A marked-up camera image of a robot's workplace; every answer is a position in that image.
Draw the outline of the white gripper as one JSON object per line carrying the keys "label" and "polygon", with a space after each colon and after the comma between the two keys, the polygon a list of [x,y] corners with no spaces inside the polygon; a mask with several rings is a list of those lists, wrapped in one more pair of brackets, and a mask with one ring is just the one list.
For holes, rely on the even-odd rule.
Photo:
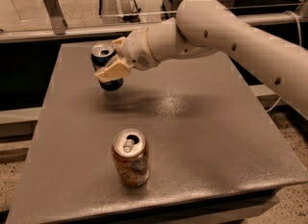
{"label": "white gripper", "polygon": [[100,82],[107,83],[128,76],[132,65],[140,71],[157,67],[160,63],[151,53],[148,30],[148,27],[139,28],[131,32],[127,37],[119,37],[113,40],[112,46],[117,52],[121,53],[124,59],[117,57],[105,67],[99,68],[94,73],[94,76]]}

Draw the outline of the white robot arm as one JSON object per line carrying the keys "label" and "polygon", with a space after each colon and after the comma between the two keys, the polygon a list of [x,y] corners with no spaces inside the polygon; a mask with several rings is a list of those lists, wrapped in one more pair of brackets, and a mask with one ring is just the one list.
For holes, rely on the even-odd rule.
{"label": "white robot arm", "polygon": [[169,59],[231,57],[301,115],[308,116],[308,50],[252,27],[217,0],[183,0],[176,16],[111,43],[115,56],[95,77],[110,82]]}

